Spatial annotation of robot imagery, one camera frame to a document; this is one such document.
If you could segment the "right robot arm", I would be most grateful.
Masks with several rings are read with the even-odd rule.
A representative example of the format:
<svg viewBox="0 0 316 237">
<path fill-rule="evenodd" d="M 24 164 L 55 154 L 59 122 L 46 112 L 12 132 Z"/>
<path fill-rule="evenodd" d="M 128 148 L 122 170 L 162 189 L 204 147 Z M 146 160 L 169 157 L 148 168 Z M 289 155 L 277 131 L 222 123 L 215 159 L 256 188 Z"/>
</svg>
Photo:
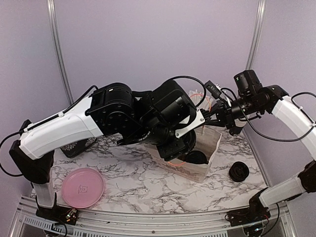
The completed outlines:
<svg viewBox="0 0 316 237">
<path fill-rule="evenodd" d="M 205 83 L 205 88 L 216 99 L 214 107 L 206 113 L 206 124 L 236 130 L 237 120 L 240 119 L 267 140 L 302 143 L 312 159 L 297 174 L 260 191 L 250 199 L 244 216 L 249 221 L 255 221 L 264 213 L 264 209 L 271 205 L 316 191 L 316 121 L 308 116 L 294 101 L 294 97 L 282 87 L 276 84 L 262 86 L 253 70 L 238 73 L 234 76 L 234 82 L 237 95 L 228 95 L 231 89 L 220 87 L 211 81 Z M 273 116 L 293 137 L 276 138 L 260 132 L 250 120 L 264 114 Z"/>
</svg>

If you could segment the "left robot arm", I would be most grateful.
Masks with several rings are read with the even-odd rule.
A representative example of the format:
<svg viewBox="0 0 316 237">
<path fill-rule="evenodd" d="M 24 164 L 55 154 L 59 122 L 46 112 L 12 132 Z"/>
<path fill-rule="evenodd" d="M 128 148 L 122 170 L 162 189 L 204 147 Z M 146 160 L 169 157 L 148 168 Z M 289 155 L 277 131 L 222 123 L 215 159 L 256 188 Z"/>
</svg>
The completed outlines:
<svg viewBox="0 0 316 237">
<path fill-rule="evenodd" d="M 91 87 L 69 108 L 42 121 L 23 122 L 9 154 L 35 189 L 37 204 L 52 220 L 62 216 L 50 180 L 54 151 L 89 138 L 121 135 L 119 146 L 156 146 L 169 161 L 195 145 L 195 128 L 204 122 L 201 111 L 177 83 L 165 81 L 153 91 L 132 91 L 124 83 Z"/>
</svg>

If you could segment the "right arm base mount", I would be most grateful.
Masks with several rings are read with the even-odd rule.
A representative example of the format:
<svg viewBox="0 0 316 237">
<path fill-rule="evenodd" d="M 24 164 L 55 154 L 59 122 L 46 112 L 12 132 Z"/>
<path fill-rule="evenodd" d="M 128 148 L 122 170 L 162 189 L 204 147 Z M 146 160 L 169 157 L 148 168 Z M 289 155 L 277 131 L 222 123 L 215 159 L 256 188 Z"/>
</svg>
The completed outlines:
<svg viewBox="0 0 316 237">
<path fill-rule="evenodd" d="M 225 220 L 230 222 L 231 227 L 268 220 L 271 217 L 269 209 L 259 199 L 262 192 L 259 191 L 249 200 L 248 207 L 227 212 Z"/>
</svg>

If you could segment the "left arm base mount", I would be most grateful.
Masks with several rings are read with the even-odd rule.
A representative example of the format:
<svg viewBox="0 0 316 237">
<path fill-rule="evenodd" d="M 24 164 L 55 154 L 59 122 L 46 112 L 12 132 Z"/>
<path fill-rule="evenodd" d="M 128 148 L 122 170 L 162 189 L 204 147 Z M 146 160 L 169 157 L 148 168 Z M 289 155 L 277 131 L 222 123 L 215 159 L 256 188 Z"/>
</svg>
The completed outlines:
<svg viewBox="0 0 316 237">
<path fill-rule="evenodd" d="M 51 220 L 51 221 L 57 221 L 58 223 L 64 223 L 75 226 L 78 220 L 78 213 L 77 210 L 76 213 L 71 214 L 70 218 L 66 218 L 66 216 L 71 212 L 71 208 L 59 206 L 57 204 L 57 194 L 55 194 L 54 197 L 54 205 L 52 208 L 47 207 L 41 207 L 38 203 L 38 198 L 36 197 L 36 204 L 37 204 L 37 210 L 36 215 L 38 217 Z"/>
</svg>

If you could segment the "white paper takeout bag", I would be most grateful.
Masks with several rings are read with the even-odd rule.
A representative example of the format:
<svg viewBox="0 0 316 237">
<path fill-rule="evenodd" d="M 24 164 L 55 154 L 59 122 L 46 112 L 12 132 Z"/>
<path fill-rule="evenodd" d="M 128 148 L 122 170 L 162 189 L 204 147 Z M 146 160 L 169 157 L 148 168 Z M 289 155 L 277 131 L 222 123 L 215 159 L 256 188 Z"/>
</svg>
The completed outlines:
<svg viewBox="0 0 316 237">
<path fill-rule="evenodd" d="M 218 151 L 222 133 L 209 125 L 196 128 L 195 133 L 197 140 L 193 150 L 171 161 L 161 159 L 155 146 L 146 144 L 145 148 L 159 167 L 202 183 Z"/>
</svg>

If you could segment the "stack of black cup lids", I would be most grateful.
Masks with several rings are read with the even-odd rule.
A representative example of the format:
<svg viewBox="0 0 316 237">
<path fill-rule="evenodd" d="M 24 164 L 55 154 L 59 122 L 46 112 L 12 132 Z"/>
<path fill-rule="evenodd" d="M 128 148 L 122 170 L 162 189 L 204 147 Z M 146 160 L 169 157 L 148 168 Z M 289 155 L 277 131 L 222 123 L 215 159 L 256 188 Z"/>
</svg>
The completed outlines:
<svg viewBox="0 0 316 237">
<path fill-rule="evenodd" d="M 241 162 L 235 162 L 229 169 L 229 176 L 234 182 L 243 182 L 249 176 L 248 166 Z"/>
</svg>

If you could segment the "black plastic cup lid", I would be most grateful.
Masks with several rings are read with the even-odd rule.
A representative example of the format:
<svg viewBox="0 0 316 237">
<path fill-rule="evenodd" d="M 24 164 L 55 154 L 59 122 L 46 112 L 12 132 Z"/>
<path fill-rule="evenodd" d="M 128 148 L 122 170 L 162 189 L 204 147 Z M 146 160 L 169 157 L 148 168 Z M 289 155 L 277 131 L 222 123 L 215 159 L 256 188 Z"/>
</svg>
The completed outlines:
<svg viewBox="0 0 316 237">
<path fill-rule="evenodd" d="M 206 155 L 201 151 L 190 151 L 185 155 L 185 162 L 192 164 L 208 164 Z"/>
</svg>

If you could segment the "stack of paper coffee cups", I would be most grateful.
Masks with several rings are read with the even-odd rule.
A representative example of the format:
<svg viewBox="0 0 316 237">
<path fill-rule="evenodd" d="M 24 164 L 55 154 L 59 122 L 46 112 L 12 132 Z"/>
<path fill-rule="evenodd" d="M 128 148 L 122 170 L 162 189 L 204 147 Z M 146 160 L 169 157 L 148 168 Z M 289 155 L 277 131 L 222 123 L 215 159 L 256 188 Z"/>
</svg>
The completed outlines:
<svg viewBox="0 0 316 237">
<path fill-rule="evenodd" d="M 246 124 L 247 121 L 236 119 L 235 126 L 229 129 L 229 134 L 231 136 L 239 136 Z"/>
</svg>

